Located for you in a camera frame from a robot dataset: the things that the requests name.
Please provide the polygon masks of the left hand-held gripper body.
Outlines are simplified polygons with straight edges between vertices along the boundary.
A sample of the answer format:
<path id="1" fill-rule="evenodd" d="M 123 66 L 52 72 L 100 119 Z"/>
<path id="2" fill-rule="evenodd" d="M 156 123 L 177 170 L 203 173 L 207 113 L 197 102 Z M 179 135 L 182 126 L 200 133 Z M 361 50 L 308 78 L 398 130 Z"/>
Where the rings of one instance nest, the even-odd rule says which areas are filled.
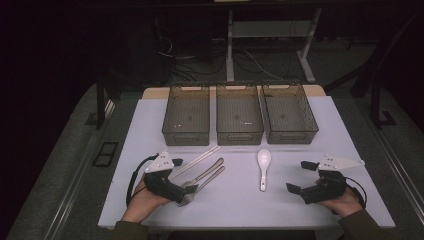
<path id="1" fill-rule="evenodd" d="M 144 183 L 150 192 L 181 203 L 186 195 L 185 188 L 169 180 L 169 176 L 175 167 L 170 154 L 167 151 L 163 151 L 144 170 Z"/>

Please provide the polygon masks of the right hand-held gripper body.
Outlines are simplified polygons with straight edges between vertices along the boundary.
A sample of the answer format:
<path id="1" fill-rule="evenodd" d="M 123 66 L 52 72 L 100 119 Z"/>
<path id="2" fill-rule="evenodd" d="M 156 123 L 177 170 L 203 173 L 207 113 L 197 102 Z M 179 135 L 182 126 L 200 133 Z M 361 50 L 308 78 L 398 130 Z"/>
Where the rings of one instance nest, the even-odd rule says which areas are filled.
<path id="1" fill-rule="evenodd" d="M 324 200 L 336 199 L 343 195 L 346 188 L 351 189 L 361 204 L 365 203 L 365 196 L 355 188 L 346 183 L 341 170 L 364 166 L 363 160 L 352 160 L 343 157 L 325 155 L 318 163 L 316 170 L 319 179 L 311 187 L 302 189 L 300 196 L 306 204 L 318 203 Z"/>

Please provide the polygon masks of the white ceramic spoon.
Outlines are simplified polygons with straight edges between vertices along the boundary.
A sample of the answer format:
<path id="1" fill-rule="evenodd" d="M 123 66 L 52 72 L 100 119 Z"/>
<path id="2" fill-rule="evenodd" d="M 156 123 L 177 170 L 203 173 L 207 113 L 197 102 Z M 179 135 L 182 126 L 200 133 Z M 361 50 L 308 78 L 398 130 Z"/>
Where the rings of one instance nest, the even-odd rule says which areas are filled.
<path id="1" fill-rule="evenodd" d="M 261 172 L 260 190 L 266 191 L 267 188 L 267 171 L 272 160 L 272 155 L 269 150 L 261 149 L 257 155 L 257 162 Z"/>

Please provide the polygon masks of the smoky clear plastic bin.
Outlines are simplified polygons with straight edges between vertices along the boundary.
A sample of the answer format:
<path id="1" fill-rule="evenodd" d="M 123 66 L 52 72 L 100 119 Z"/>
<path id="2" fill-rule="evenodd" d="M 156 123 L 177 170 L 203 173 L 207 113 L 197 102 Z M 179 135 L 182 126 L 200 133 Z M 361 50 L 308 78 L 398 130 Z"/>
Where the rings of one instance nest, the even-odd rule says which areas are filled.
<path id="1" fill-rule="evenodd" d="M 162 134 L 167 146 L 207 146 L 210 133 L 208 86 L 172 86 Z"/>
<path id="2" fill-rule="evenodd" d="M 255 83 L 216 87 L 216 131 L 220 146 L 261 144 L 264 126 Z"/>
<path id="3" fill-rule="evenodd" d="M 311 144 L 318 124 L 302 85 L 261 86 L 261 108 L 268 144 Z"/>

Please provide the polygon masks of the person's right hand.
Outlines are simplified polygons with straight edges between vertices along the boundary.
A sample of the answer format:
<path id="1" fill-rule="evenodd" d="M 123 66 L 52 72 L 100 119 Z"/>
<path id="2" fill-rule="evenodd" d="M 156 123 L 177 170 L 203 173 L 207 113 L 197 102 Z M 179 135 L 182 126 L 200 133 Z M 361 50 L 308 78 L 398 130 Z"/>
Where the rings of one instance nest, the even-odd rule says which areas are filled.
<path id="1" fill-rule="evenodd" d="M 321 201 L 319 202 L 319 205 L 334 211 L 341 218 L 350 216 L 363 209 L 358 198 L 349 188 L 345 189 L 342 196 L 336 199 Z"/>

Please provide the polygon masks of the person's left hand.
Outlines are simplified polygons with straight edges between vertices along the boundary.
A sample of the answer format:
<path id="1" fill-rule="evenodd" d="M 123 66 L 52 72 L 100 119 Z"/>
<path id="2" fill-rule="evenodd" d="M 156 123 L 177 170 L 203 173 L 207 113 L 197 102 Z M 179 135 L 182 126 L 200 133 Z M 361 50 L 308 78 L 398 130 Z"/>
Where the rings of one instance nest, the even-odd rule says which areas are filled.
<path id="1" fill-rule="evenodd" d="M 131 201 L 124 212 L 121 220 L 125 222 L 140 224 L 147 219 L 158 207 L 166 205 L 170 200 L 155 195 L 145 188 L 141 180 L 136 188 Z"/>

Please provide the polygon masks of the wooden board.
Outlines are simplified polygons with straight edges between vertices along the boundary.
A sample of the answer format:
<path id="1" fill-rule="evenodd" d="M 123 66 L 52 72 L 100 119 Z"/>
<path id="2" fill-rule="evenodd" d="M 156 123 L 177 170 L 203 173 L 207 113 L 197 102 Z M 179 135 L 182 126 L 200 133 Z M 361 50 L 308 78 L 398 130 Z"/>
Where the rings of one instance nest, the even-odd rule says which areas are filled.
<path id="1" fill-rule="evenodd" d="M 304 85 L 304 91 L 307 96 L 325 96 L 324 89 L 319 85 Z M 151 87 L 147 88 L 142 95 L 142 99 L 167 99 L 169 87 Z"/>

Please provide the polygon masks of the dark metal stand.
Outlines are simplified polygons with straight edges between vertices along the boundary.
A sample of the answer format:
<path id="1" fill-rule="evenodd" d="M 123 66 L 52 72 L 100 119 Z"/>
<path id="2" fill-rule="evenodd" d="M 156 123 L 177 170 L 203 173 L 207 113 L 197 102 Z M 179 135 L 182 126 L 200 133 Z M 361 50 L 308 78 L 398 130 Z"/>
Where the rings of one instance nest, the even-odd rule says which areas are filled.
<path id="1" fill-rule="evenodd" d="M 382 126 L 393 126 L 396 124 L 389 111 L 383 111 L 380 109 L 380 97 L 380 85 L 373 84 L 371 87 L 370 118 L 378 129 Z"/>
<path id="2" fill-rule="evenodd" d="M 96 77 L 96 129 L 100 130 L 105 123 L 107 116 L 113 105 L 113 100 L 110 97 L 110 85 L 108 80 L 99 74 Z"/>

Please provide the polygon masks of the white metal desk frame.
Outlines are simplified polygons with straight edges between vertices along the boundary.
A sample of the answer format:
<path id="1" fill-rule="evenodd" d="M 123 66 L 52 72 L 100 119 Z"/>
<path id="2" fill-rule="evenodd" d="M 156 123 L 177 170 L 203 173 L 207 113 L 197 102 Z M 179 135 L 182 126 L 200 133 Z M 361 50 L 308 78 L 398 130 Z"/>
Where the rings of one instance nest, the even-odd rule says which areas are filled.
<path id="1" fill-rule="evenodd" d="M 314 39 L 322 9 L 314 10 L 310 20 L 258 20 L 236 21 L 232 10 L 228 12 L 227 24 L 227 54 L 226 77 L 234 81 L 233 39 L 241 38 L 296 38 L 304 37 L 305 42 L 301 50 L 297 51 L 297 58 L 308 83 L 315 83 L 313 71 L 308 62 L 308 53 Z"/>

